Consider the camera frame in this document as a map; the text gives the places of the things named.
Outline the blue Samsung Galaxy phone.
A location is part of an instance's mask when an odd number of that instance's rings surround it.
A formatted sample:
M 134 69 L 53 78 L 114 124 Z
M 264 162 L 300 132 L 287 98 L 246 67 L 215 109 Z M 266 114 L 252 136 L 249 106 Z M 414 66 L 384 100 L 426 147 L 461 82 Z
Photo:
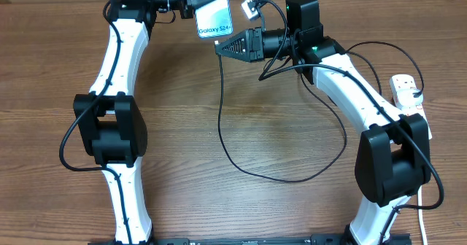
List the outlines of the blue Samsung Galaxy phone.
M 198 36 L 202 39 L 233 33 L 229 0 L 216 0 L 195 9 Z

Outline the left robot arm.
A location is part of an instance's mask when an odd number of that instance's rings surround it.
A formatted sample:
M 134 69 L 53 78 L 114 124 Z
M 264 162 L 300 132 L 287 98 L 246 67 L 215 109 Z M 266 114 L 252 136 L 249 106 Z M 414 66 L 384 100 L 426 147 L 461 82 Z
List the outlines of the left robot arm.
M 78 128 L 93 171 L 104 175 L 115 214 L 111 244 L 155 244 L 142 185 L 147 126 L 136 99 L 139 63 L 158 14 L 196 19 L 200 38 L 232 33 L 228 0 L 108 0 L 103 17 L 109 42 L 101 70 L 86 94 L 77 94 L 71 129 Z

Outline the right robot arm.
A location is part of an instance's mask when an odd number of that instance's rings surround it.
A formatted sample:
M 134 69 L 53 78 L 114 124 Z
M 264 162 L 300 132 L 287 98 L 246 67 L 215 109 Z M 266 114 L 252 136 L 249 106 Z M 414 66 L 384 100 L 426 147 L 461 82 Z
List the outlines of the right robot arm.
M 311 93 L 324 92 L 325 106 L 347 118 L 360 136 L 355 179 L 362 200 L 342 234 L 314 234 L 313 244 L 409 244 L 390 229 L 410 198 L 439 175 L 431 164 L 430 132 L 418 113 L 406 114 L 386 101 L 350 60 L 352 50 L 324 34 L 318 0 L 285 0 L 284 28 L 250 28 L 215 45 L 219 58 L 264 61 L 261 79 L 295 71 Z

